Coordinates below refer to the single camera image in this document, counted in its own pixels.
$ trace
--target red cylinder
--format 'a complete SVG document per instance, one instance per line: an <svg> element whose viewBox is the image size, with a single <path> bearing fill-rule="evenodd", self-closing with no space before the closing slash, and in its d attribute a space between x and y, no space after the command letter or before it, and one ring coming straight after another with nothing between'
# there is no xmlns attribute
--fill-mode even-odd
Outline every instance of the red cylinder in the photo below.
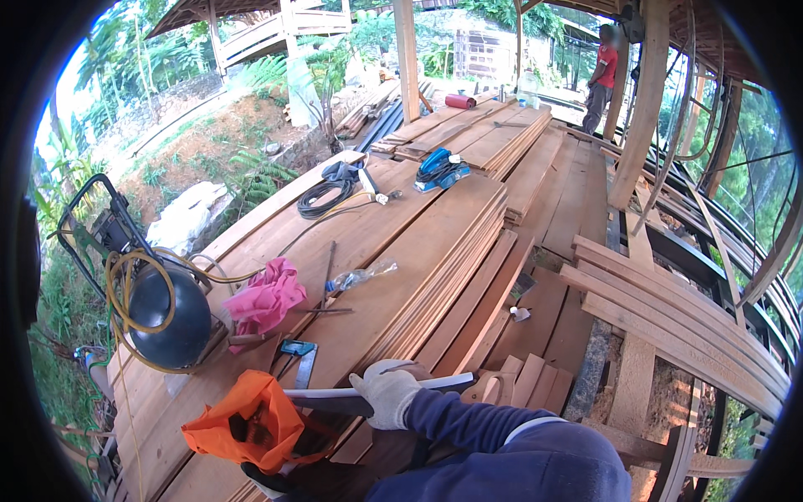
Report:
<svg viewBox="0 0 803 502"><path fill-rule="evenodd" d="M474 98L469 96L460 96L459 94L447 94L446 95L446 106L451 106L452 108L464 108L469 109L477 106L477 102Z"/></svg>

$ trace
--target blue sleeve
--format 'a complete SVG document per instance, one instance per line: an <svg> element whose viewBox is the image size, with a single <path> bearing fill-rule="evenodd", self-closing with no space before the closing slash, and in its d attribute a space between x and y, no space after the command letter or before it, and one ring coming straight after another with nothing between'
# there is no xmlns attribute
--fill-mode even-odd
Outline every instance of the blue sleeve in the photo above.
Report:
<svg viewBox="0 0 803 502"><path fill-rule="evenodd" d="M460 394L421 389L407 411L407 428L428 439L445 439L471 452L494 453L518 426L534 418L555 417L546 410L525 410L512 406L466 404Z"/></svg>

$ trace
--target glove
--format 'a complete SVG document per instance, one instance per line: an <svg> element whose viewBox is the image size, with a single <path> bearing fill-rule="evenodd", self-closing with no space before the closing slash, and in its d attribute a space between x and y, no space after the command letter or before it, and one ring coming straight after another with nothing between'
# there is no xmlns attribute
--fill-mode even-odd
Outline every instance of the glove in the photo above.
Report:
<svg viewBox="0 0 803 502"><path fill-rule="evenodd" d="M365 379L355 373L349 375L352 387L373 408L373 417L368 424L380 431L406 430L406 415L415 394L421 390L421 384L406 371L392 371L399 365L413 364L411 361L379 361L365 371Z"/></svg>

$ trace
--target person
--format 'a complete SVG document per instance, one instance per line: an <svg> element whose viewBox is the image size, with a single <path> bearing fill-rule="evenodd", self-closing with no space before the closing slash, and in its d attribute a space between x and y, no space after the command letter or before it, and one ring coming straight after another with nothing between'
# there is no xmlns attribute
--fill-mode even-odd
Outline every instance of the person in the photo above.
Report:
<svg viewBox="0 0 803 502"><path fill-rule="evenodd" d="M402 371L377 374L372 365L364 378L349 376L374 410L368 418L374 447L383 431L412 431L413 437L426 436L436 446L449 443L460 453L380 480L371 474L374 462L365 458L361 463L368 465L324 461L294 469L287 478L312 500L630 500L630 475L599 432L546 410L463 403L456 392L422 388L414 376L423 379L417 363L398 363L402 366L395 369ZM397 456L386 451L381 459Z"/></svg>
<svg viewBox="0 0 803 502"><path fill-rule="evenodd" d="M583 132L594 134L602 120L605 106L613 95L613 79L619 54L616 48L616 30L613 25L600 27L600 47L597 49L597 67L589 79L589 97L585 101L588 109L583 117Z"/></svg>

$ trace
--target red shirt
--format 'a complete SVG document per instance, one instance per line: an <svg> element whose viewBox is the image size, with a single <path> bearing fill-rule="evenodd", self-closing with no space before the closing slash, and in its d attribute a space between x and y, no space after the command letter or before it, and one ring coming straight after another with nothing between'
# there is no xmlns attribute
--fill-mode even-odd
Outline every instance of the red shirt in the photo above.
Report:
<svg viewBox="0 0 803 502"><path fill-rule="evenodd" d="M604 64L605 70L602 72L602 76L597 79L597 82L607 88L613 88L613 74L616 73L617 59L619 59L619 54L613 47L600 44L600 48L597 49L597 64Z"/></svg>

